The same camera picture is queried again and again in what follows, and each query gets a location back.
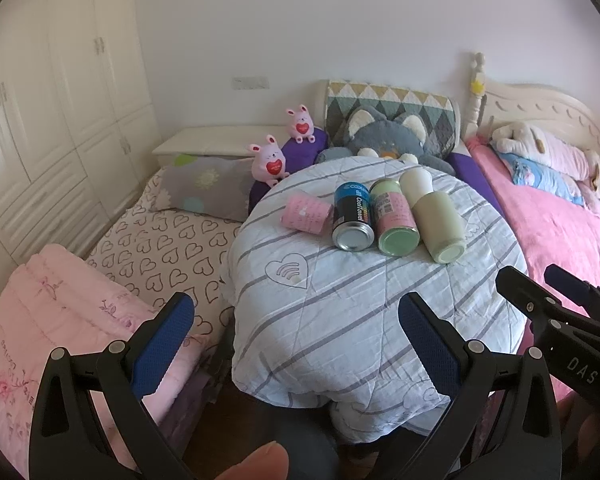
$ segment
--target cream cylinder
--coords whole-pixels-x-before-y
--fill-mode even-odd
[[[464,221],[448,194],[443,191],[426,194],[411,210],[420,231],[420,238],[434,261],[450,264],[464,254]]]
[[[413,209],[418,200],[433,192],[431,174],[422,166],[409,168],[400,176],[400,189]]]

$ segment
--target stuffed animal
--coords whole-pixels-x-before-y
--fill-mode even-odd
[[[600,197],[600,156],[593,150],[581,150],[533,123],[513,122],[491,135],[491,144],[501,153],[513,153],[588,182]]]
[[[251,174],[256,180],[274,187],[280,180],[289,176],[285,172],[286,159],[274,136],[267,136],[264,146],[257,144],[249,145],[250,152],[255,153]]]
[[[455,176],[444,160],[424,152],[427,130],[417,115],[402,114],[393,121],[373,107],[360,107],[346,125],[344,147],[328,148],[316,162],[344,156],[375,156],[409,160]]]
[[[291,116],[289,123],[286,126],[289,137],[295,139],[298,144],[300,144],[303,139],[307,139],[311,143],[315,142],[314,121],[312,120],[311,115],[309,115],[309,110],[306,106],[300,105],[300,108],[298,108],[297,111],[288,108],[286,113]]]

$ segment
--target white wooden headboard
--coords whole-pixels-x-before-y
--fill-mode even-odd
[[[551,122],[551,131],[565,142],[600,154],[600,128],[587,105],[542,85],[509,85],[484,73],[484,54],[475,55],[469,103],[462,118],[462,138],[478,131],[490,134],[512,121]]]

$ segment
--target blue gripper pad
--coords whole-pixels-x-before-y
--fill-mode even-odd
[[[174,294],[155,319],[142,324],[158,324],[158,327],[151,327],[153,335],[131,363],[131,390],[136,399],[151,395],[158,389],[167,368],[193,325],[193,317],[193,300],[187,294],[179,292]],[[132,348],[136,334],[129,340]]]
[[[460,390],[462,378],[458,352],[466,355],[462,337],[451,324],[441,321],[415,292],[400,300],[398,320],[438,393],[453,399]]]
[[[576,305],[585,306],[589,303],[589,285],[563,268],[551,264],[544,270],[544,280]]]

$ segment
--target white wardrobe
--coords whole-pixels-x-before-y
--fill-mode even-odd
[[[45,244],[84,256],[161,142],[134,0],[3,0],[0,292]]]

